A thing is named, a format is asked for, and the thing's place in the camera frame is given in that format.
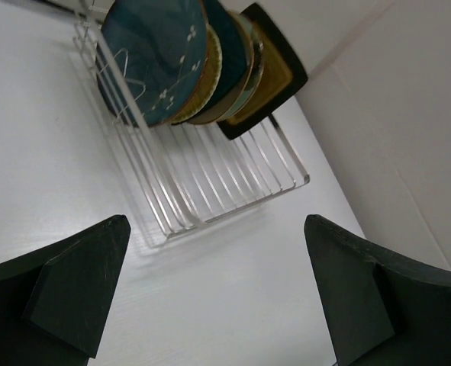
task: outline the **white countertop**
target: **white countertop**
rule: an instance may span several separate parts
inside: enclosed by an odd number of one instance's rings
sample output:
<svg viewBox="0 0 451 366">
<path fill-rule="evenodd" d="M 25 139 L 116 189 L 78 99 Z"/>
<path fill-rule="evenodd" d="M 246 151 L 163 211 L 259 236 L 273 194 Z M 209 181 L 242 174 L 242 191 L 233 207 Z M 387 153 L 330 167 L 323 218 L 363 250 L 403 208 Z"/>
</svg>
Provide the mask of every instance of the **white countertop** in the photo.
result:
<svg viewBox="0 0 451 366">
<path fill-rule="evenodd" d="M 0 262 L 113 214 L 133 223 L 72 32 L 0 2 Z M 155 252 L 134 225 L 91 366 L 334 363 L 303 223 L 322 214 L 362 232 L 296 100 L 276 117 L 311 183 Z"/>
</svg>

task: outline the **white wire dish rack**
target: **white wire dish rack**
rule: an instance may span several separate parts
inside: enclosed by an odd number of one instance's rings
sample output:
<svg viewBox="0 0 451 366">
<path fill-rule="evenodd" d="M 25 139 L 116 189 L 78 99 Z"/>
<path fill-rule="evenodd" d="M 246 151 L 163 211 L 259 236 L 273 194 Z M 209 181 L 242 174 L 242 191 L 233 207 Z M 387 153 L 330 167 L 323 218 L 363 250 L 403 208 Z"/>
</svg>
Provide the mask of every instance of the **white wire dish rack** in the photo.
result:
<svg viewBox="0 0 451 366">
<path fill-rule="evenodd" d="M 138 81 L 127 80 L 115 62 L 115 57 L 128 61 L 128 52 L 111 53 L 90 7 L 85 0 L 80 3 L 85 17 L 76 14 L 73 41 L 94 97 L 104 105 L 95 87 L 98 78 L 114 110 L 123 111 L 118 117 L 105 111 L 108 118 L 101 122 L 146 228 L 153 231 L 154 245 L 309 182 L 307 169 L 273 116 L 233 141 L 215 124 L 149 128 L 127 86 Z"/>
</svg>

